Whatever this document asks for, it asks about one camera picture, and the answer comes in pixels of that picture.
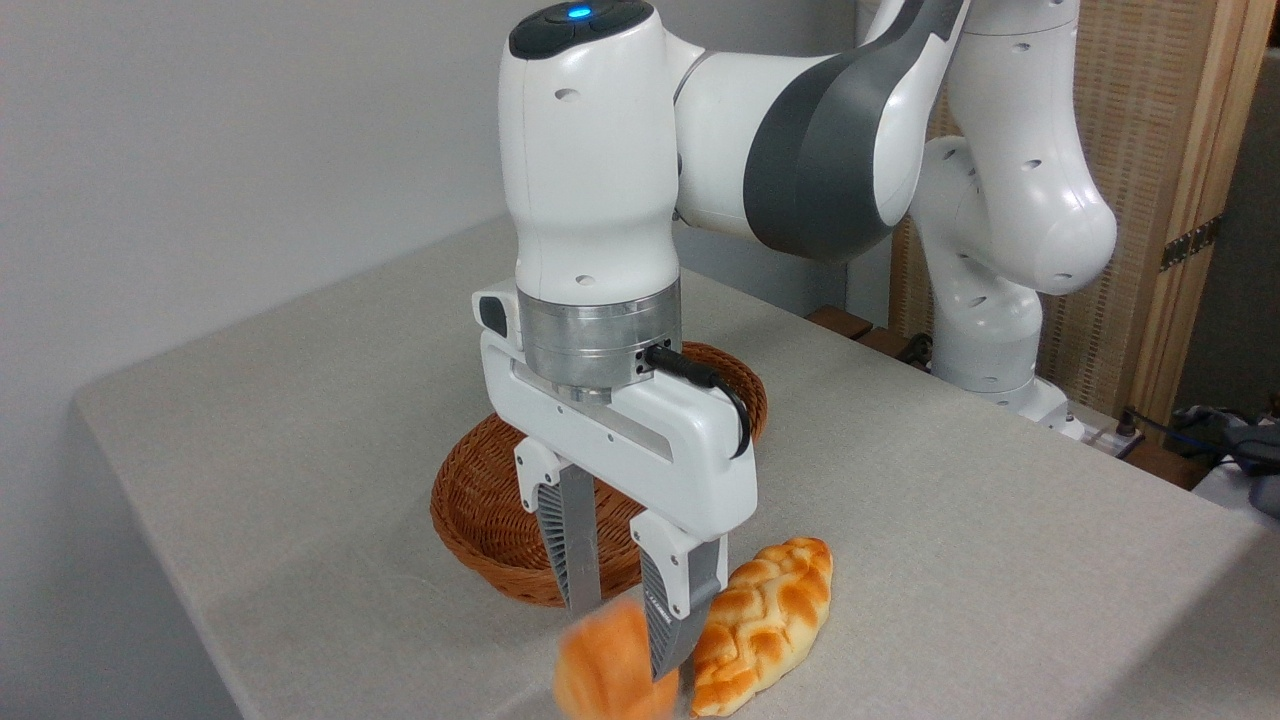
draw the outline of black cable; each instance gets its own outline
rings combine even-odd
[[[733,409],[737,410],[739,423],[737,452],[733,454],[732,460],[741,457],[746,452],[746,448],[751,446],[751,415],[746,410],[746,404],[742,402],[742,398],[719,377],[716,368],[695,363],[669,347],[658,345],[652,345],[644,351],[644,360],[658,370],[685,378],[701,388],[717,388],[728,396],[730,402],[733,404]]]
[[[1253,455],[1251,452],[1242,451],[1239,448],[1239,446],[1235,446],[1235,447],[1224,447],[1221,445],[1213,445],[1213,443],[1210,443],[1210,442],[1196,439],[1196,438],[1193,438],[1190,436],[1184,436],[1183,433],[1180,433],[1180,432],[1170,428],[1169,425],[1165,425],[1162,423],[1157,423],[1156,420],[1152,420],[1151,418],[1143,415],[1142,413],[1138,413],[1133,407],[1125,407],[1124,411],[1125,411],[1126,415],[1132,415],[1132,416],[1142,420],[1143,423],[1151,425],[1152,428],[1155,428],[1155,429],[1165,433],[1166,436],[1169,436],[1169,437],[1171,437],[1171,438],[1174,438],[1176,441],[1181,441],[1181,442],[1185,442],[1187,445],[1203,448],[1203,450],[1213,452],[1213,454],[1216,454],[1219,456],[1230,455],[1231,457],[1236,457],[1236,459],[1240,459],[1240,460],[1248,460],[1251,462],[1258,462],[1258,464],[1261,464],[1263,466],[1271,466],[1271,465],[1275,464],[1275,460],[1268,459],[1268,457],[1262,457],[1262,456],[1258,456],[1258,455]],[[1266,443],[1266,442],[1262,442],[1262,441],[1253,441],[1253,442],[1256,442],[1258,445],[1267,445],[1267,446],[1272,445],[1272,443]]]
[[[740,428],[739,430],[740,434],[737,438],[737,451],[733,454],[732,457],[733,460],[736,460],[741,457],[742,454],[746,452],[746,448],[751,445],[751,414],[748,411],[746,404],[742,402],[742,398],[737,396],[737,392],[735,392],[733,388],[728,387],[728,383],[726,383],[724,379],[719,377],[719,374],[716,375],[716,387],[718,387],[721,392],[728,396],[730,402],[733,404],[733,409],[737,410],[737,424]]]

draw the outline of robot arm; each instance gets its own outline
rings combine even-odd
[[[891,3],[878,37],[826,58],[705,55],[676,97],[680,217],[818,260],[883,240],[915,192],[968,9]]]
[[[1037,292],[1091,283],[1116,220],[1085,165],[1073,81],[1079,0],[975,4],[951,68],[965,137],[931,141],[911,205],[934,293],[933,374],[1073,434],[1036,378]]]
[[[691,652],[727,579],[724,537],[756,503],[754,452],[740,448],[730,397],[654,365],[653,347],[681,346],[672,209],[806,258],[842,260],[878,242],[908,210],[922,163],[941,173],[925,124],[968,13],[969,0],[888,0],[874,40],[823,58],[705,51],[640,0],[554,5],[511,33],[499,131],[520,251],[515,281],[472,299],[485,382],[498,414],[529,436],[521,497],[571,611],[599,603],[591,475],[646,507],[631,529],[654,676]],[[973,85],[989,81],[979,72]],[[1074,136],[1074,124],[1057,131]],[[961,195],[938,227],[951,228]],[[1001,208],[966,213],[977,228]],[[1084,278],[1091,263],[1050,277]]]

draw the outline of wicker basket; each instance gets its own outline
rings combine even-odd
[[[745,364],[708,345],[686,342],[691,360],[712,365],[742,397],[759,439],[768,418],[764,384]],[[497,415],[471,429],[440,465],[431,488],[431,521],[444,546],[507,597],[562,607],[547,560],[538,519],[520,505],[515,448],[524,433]],[[609,486],[595,482],[600,591],[612,598],[640,582],[640,556],[630,523],[643,509]]]

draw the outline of table surface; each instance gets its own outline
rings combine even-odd
[[[490,413],[470,295],[488,223],[83,388],[76,407],[246,717],[552,719],[558,610],[435,536]],[[686,273],[685,336],[764,380],[760,505],[731,565],[836,556],[773,717],[1280,716],[1280,536]]]

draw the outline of bread roll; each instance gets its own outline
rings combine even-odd
[[[694,648],[694,717],[728,716],[809,656],[831,610],[831,573],[827,543],[794,538],[730,575]]]
[[[653,682],[644,610],[621,598],[561,638],[552,693],[570,720],[671,720],[678,673]]]

